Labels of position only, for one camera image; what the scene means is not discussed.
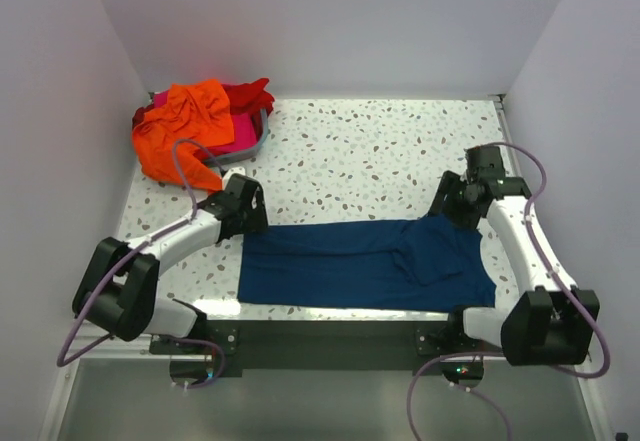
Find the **blue t-shirt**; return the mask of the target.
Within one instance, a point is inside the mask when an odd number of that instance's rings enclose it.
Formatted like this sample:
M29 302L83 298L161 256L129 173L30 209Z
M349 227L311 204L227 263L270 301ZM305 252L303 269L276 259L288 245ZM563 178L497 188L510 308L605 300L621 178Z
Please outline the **blue t-shirt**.
M443 216L271 226L243 241L242 303L449 313L492 307L481 236Z

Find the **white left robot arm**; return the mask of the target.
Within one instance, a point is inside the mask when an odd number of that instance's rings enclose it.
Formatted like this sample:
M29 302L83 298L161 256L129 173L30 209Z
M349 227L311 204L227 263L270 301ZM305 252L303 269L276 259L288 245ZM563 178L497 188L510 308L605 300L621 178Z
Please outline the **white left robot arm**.
M267 228L261 184L231 171L223 177L222 190L169 225L129 241L102 240L76 291L72 311L123 341L142 334L204 339L204 312L160 298L160 277L197 251Z

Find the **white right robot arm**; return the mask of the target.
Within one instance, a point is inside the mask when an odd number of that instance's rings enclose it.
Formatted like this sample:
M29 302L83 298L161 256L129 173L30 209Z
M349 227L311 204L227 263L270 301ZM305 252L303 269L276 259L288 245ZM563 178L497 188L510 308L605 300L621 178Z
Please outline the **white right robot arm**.
M513 366L580 365L595 333L599 299L579 288L557 259L535 213L539 194L507 174L501 146L468 149L465 173L443 174L429 212L466 231L487 220L505 250L519 299L510 309L458 305L435 340L444 352L486 343Z

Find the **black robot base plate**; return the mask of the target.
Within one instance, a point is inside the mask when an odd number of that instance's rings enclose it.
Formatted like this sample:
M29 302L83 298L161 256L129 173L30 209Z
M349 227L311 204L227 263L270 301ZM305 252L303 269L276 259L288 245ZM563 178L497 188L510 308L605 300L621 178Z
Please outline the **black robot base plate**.
M154 335L149 352L170 358L170 374L202 380L221 367L224 377L252 370L410 371L427 361L473 351L498 354L482 341L453 336L440 321L257 321L213 320L206 339L224 352Z

